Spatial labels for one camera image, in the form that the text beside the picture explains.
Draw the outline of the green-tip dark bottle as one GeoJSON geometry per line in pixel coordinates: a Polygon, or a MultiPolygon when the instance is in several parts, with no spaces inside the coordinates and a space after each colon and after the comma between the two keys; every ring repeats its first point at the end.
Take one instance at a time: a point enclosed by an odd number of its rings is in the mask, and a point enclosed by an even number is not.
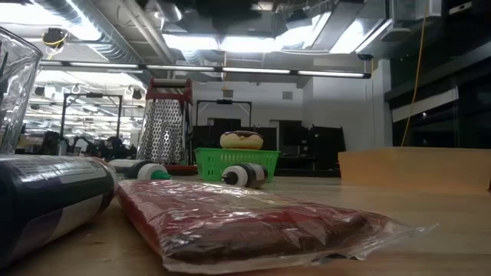
{"type": "Polygon", "coordinates": [[[148,159],[114,159],[109,164],[117,173],[122,173],[125,179],[170,180],[173,178],[165,166],[148,159]]]}

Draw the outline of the clear plastic container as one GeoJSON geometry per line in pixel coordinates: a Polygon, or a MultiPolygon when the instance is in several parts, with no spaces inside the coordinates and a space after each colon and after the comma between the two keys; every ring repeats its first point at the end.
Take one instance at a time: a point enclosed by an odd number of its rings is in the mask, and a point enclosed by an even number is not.
{"type": "Polygon", "coordinates": [[[15,152],[42,56],[33,44],[0,27],[0,154],[15,152]]]}

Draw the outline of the black ceiling-mounted device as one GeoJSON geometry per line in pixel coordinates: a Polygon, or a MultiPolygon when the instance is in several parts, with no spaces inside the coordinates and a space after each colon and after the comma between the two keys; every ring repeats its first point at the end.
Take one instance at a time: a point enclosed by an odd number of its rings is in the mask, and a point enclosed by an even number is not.
{"type": "Polygon", "coordinates": [[[61,49],[64,46],[64,41],[68,37],[68,32],[61,28],[48,28],[41,35],[41,41],[44,45],[52,49],[61,49]]]}

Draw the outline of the green plastic basket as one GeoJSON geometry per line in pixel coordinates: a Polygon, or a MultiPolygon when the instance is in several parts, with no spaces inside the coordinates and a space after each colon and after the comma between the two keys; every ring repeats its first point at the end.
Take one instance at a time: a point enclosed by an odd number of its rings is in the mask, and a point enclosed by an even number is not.
{"type": "Polygon", "coordinates": [[[218,182],[222,172],[237,163],[255,163],[268,170],[268,181],[273,180],[279,151],[260,149],[197,148],[194,150],[199,176],[206,181],[218,182]]]}

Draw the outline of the orange plastic bin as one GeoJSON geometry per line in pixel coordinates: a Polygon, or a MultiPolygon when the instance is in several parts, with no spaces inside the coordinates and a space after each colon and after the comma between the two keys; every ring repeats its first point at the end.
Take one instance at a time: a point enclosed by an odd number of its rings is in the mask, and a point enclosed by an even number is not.
{"type": "Polygon", "coordinates": [[[491,194],[491,149],[386,147],[338,154],[344,184],[491,194]]]}

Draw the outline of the LED light bar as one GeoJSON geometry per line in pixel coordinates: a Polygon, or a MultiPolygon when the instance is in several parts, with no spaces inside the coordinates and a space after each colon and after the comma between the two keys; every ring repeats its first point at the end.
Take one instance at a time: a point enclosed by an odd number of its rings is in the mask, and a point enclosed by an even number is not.
{"type": "Polygon", "coordinates": [[[296,69],[273,69],[258,67],[229,67],[229,66],[191,66],[176,64],[125,64],[86,61],[49,61],[41,60],[42,67],[74,67],[90,69],[111,69],[126,71],[185,71],[200,73],[233,73],[233,74],[271,74],[302,77],[339,77],[354,79],[369,79],[372,73],[350,71],[319,71],[296,69]]]}

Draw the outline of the metal grater with red trim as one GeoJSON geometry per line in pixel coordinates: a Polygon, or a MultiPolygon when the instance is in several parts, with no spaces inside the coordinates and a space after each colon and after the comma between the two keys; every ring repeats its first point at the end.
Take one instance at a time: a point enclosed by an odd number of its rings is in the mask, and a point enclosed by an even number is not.
{"type": "Polygon", "coordinates": [[[152,79],[145,97],[137,158],[163,165],[176,176],[194,175],[193,82],[152,79]]]}

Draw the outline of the chocolate-iced toy donut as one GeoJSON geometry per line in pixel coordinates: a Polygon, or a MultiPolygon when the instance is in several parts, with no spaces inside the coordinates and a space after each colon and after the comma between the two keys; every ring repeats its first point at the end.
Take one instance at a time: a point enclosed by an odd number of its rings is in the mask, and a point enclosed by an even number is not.
{"type": "Polygon", "coordinates": [[[219,140],[220,146],[224,149],[260,150],[263,142],[259,133],[242,130],[225,132],[219,140]]]}

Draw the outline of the black-tip dark bottle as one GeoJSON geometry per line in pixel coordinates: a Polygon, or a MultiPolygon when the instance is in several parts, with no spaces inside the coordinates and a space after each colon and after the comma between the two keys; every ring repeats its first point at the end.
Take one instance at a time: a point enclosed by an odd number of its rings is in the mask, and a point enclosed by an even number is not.
{"type": "Polygon", "coordinates": [[[227,167],[221,176],[225,184],[249,189],[260,189],[268,179],[267,168],[256,163],[237,163],[227,167]]]}

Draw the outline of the purple-label black-tip bottle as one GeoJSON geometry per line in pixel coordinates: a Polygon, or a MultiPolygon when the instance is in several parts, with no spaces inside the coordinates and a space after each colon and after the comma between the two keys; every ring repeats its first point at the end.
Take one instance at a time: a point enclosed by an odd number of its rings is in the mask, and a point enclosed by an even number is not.
{"type": "Polygon", "coordinates": [[[0,155],[0,268],[102,213],[117,185],[99,159],[0,155]]]}

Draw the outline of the black workstation frame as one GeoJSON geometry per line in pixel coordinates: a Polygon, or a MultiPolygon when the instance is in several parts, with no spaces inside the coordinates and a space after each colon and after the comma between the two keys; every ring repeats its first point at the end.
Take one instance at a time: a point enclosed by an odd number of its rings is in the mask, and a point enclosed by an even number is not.
{"type": "Polygon", "coordinates": [[[88,92],[88,93],[83,93],[83,94],[75,94],[75,93],[68,93],[64,94],[64,101],[62,103],[62,114],[61,114],[61,126],[60,126],[60,135],[61,137],[64,136],[64,126],[65,126],[65,119],[66,119],[66,109],[68,108],[68,98],[69,97],[74,97],[75,100],[77,100],[79,97],[87,97],[87,98],[103,98],[103,97],[116,97],[119,100],[119,103],[117,105],[118,107],[118,114],[117,114],[117,128],[116,128],[116,136],[120,136],[120,119],[122,115],[122,109],[123,109],[123,96],[122,95],[114,95],[114,94],[102,94],[102,93],[95,93],[95,92],[88,92]]]}
{"type": "Polygon", "coordinates": [[[205,107],[203,109],[199,108],[199,105],[201,103],[219,104],[219,105],[247,104],[249,106],[249,110],[246,111],[246,113],[249,115],[249,127],[252,127],[252,101],[237,101],[237,100],[227,100],[227,99],[197,100],[196,101],[196,114],[195,114],[196,125],[198,125],[198,122],[199,122],[199,114],[201,112],[203,112],[205,109],[205,107]]]}

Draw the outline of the person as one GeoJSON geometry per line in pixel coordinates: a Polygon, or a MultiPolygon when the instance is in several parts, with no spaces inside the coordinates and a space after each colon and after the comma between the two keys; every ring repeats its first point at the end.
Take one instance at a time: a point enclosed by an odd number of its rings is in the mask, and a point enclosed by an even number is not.
{"type": "Polygon", "coordinates": [[[122,139],[110,136],[101,140],[98,145],[97,156],[105,160],[127,159],[131,156],[130,150],[123,145],[122,139]]]}

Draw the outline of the red popcorn packet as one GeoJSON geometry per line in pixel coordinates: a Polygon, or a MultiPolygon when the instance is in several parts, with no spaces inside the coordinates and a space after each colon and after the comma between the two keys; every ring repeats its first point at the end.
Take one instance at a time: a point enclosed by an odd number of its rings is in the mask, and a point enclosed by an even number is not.
{"type": "Polygon", "coordinates": [[[237,186],[125,180],[117,198],[168,271],[226,274],[363,260],[425,228],[237,186]]]}

